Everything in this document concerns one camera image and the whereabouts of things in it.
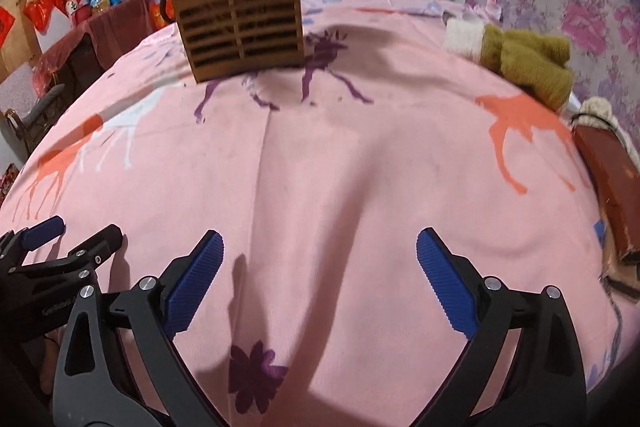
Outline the red brown box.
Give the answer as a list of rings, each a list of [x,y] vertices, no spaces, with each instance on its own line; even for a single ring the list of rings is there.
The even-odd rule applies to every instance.
[[[617,259],[639,262],[639,170],[611,130],[578,124],[573,139],[610,224]]]

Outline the pink deer print tablecloth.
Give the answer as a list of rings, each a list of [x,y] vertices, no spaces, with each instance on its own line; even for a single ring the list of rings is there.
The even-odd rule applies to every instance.
[[[446,52],[422,5],[305,0],[304,68],[210,83],[177,28],[157,32],[40,143],[2,229],[62,217],[39,262],[118,225],[104,291],[219,232],[224,263],[176,343],[235,426],[413,421],[465,344],[416,260],[428,227],[511,288],[559,287],[597,386],[639,310],[601,283],[582,158],[558,115]]]

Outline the wooden slatted utensil holder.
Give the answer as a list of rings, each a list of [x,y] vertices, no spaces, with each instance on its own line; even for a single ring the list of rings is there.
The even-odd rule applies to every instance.
[[[174,10],[197,82],[303,64],[300,0],[174,0]]]

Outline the olive green plush cloth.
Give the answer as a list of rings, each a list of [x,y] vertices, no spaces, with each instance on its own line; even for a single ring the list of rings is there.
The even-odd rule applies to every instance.
[[[570,40],[523,29],[502,30],[479,20],[451,17],[444,48],[513,83],[559,112],[570,98]]]

